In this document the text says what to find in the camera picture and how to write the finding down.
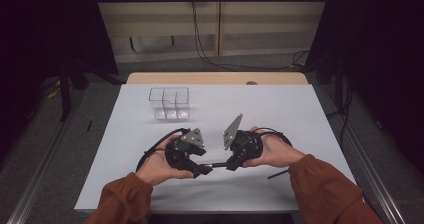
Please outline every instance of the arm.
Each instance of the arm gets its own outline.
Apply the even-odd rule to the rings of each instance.
[[[153,186],[171,178],[193,178],[193,173],[175,170],[166,161],[163,150],[177,137],[171,136],[159,144],[158,151],[154,152],[136,173],[106,184],[97,210],[85,223],[138,223],[149,211]]]
[[[362,201],[362,189],[332,165],[305,155],[274,135],[262,136],[262,140],[262,155],[243,165],[289,166],[292,188],[306,223],[382,223]]]

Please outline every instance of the white board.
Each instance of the white board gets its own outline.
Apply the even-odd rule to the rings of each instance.
[[[184,85],[190,90],[190,119],[155,120],[148,97],[152,87],[123,85],[76,210],[97,208],[103,186],[135,171],[143,152],[178,128],[200,128],[207,153],[197,163],[224,162],[223,131],[240,113],[241,130],[252,126],[283,132],[293,146],[345,174],[352,173],[311,85]],[[274,167],[214,169],[196,179],[168,180],[154,187],[151,213],[277,213],[297,210],[289,174]]]

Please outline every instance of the clear plastic container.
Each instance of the clear plastic container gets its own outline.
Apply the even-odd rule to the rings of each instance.
[[[150,89],[149,102],[159,120],[189,119],[189,90],[187,87]]]

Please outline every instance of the long-sleeved shirt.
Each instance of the long-sleeved shirt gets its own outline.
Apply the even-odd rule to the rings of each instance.
[[[306,223],[383,223],[362,200],[362,189],[332,165],[306,155],[289,168],[296,201]],[[134,173],[108,183],[97,210],[85,222],[140,222],[149,211],[153,187]]]

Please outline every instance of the person's left hand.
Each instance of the person's left hand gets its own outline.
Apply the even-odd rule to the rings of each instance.
[[[176,170],[166,161],[164,150],[171,140],[178,137],[179,135],[172,135],[159,144],[156,148],[158,150],[147,158],[135,175],[152,186],[156,186],[171,178],[193,178],[193,173],[186,170]]]

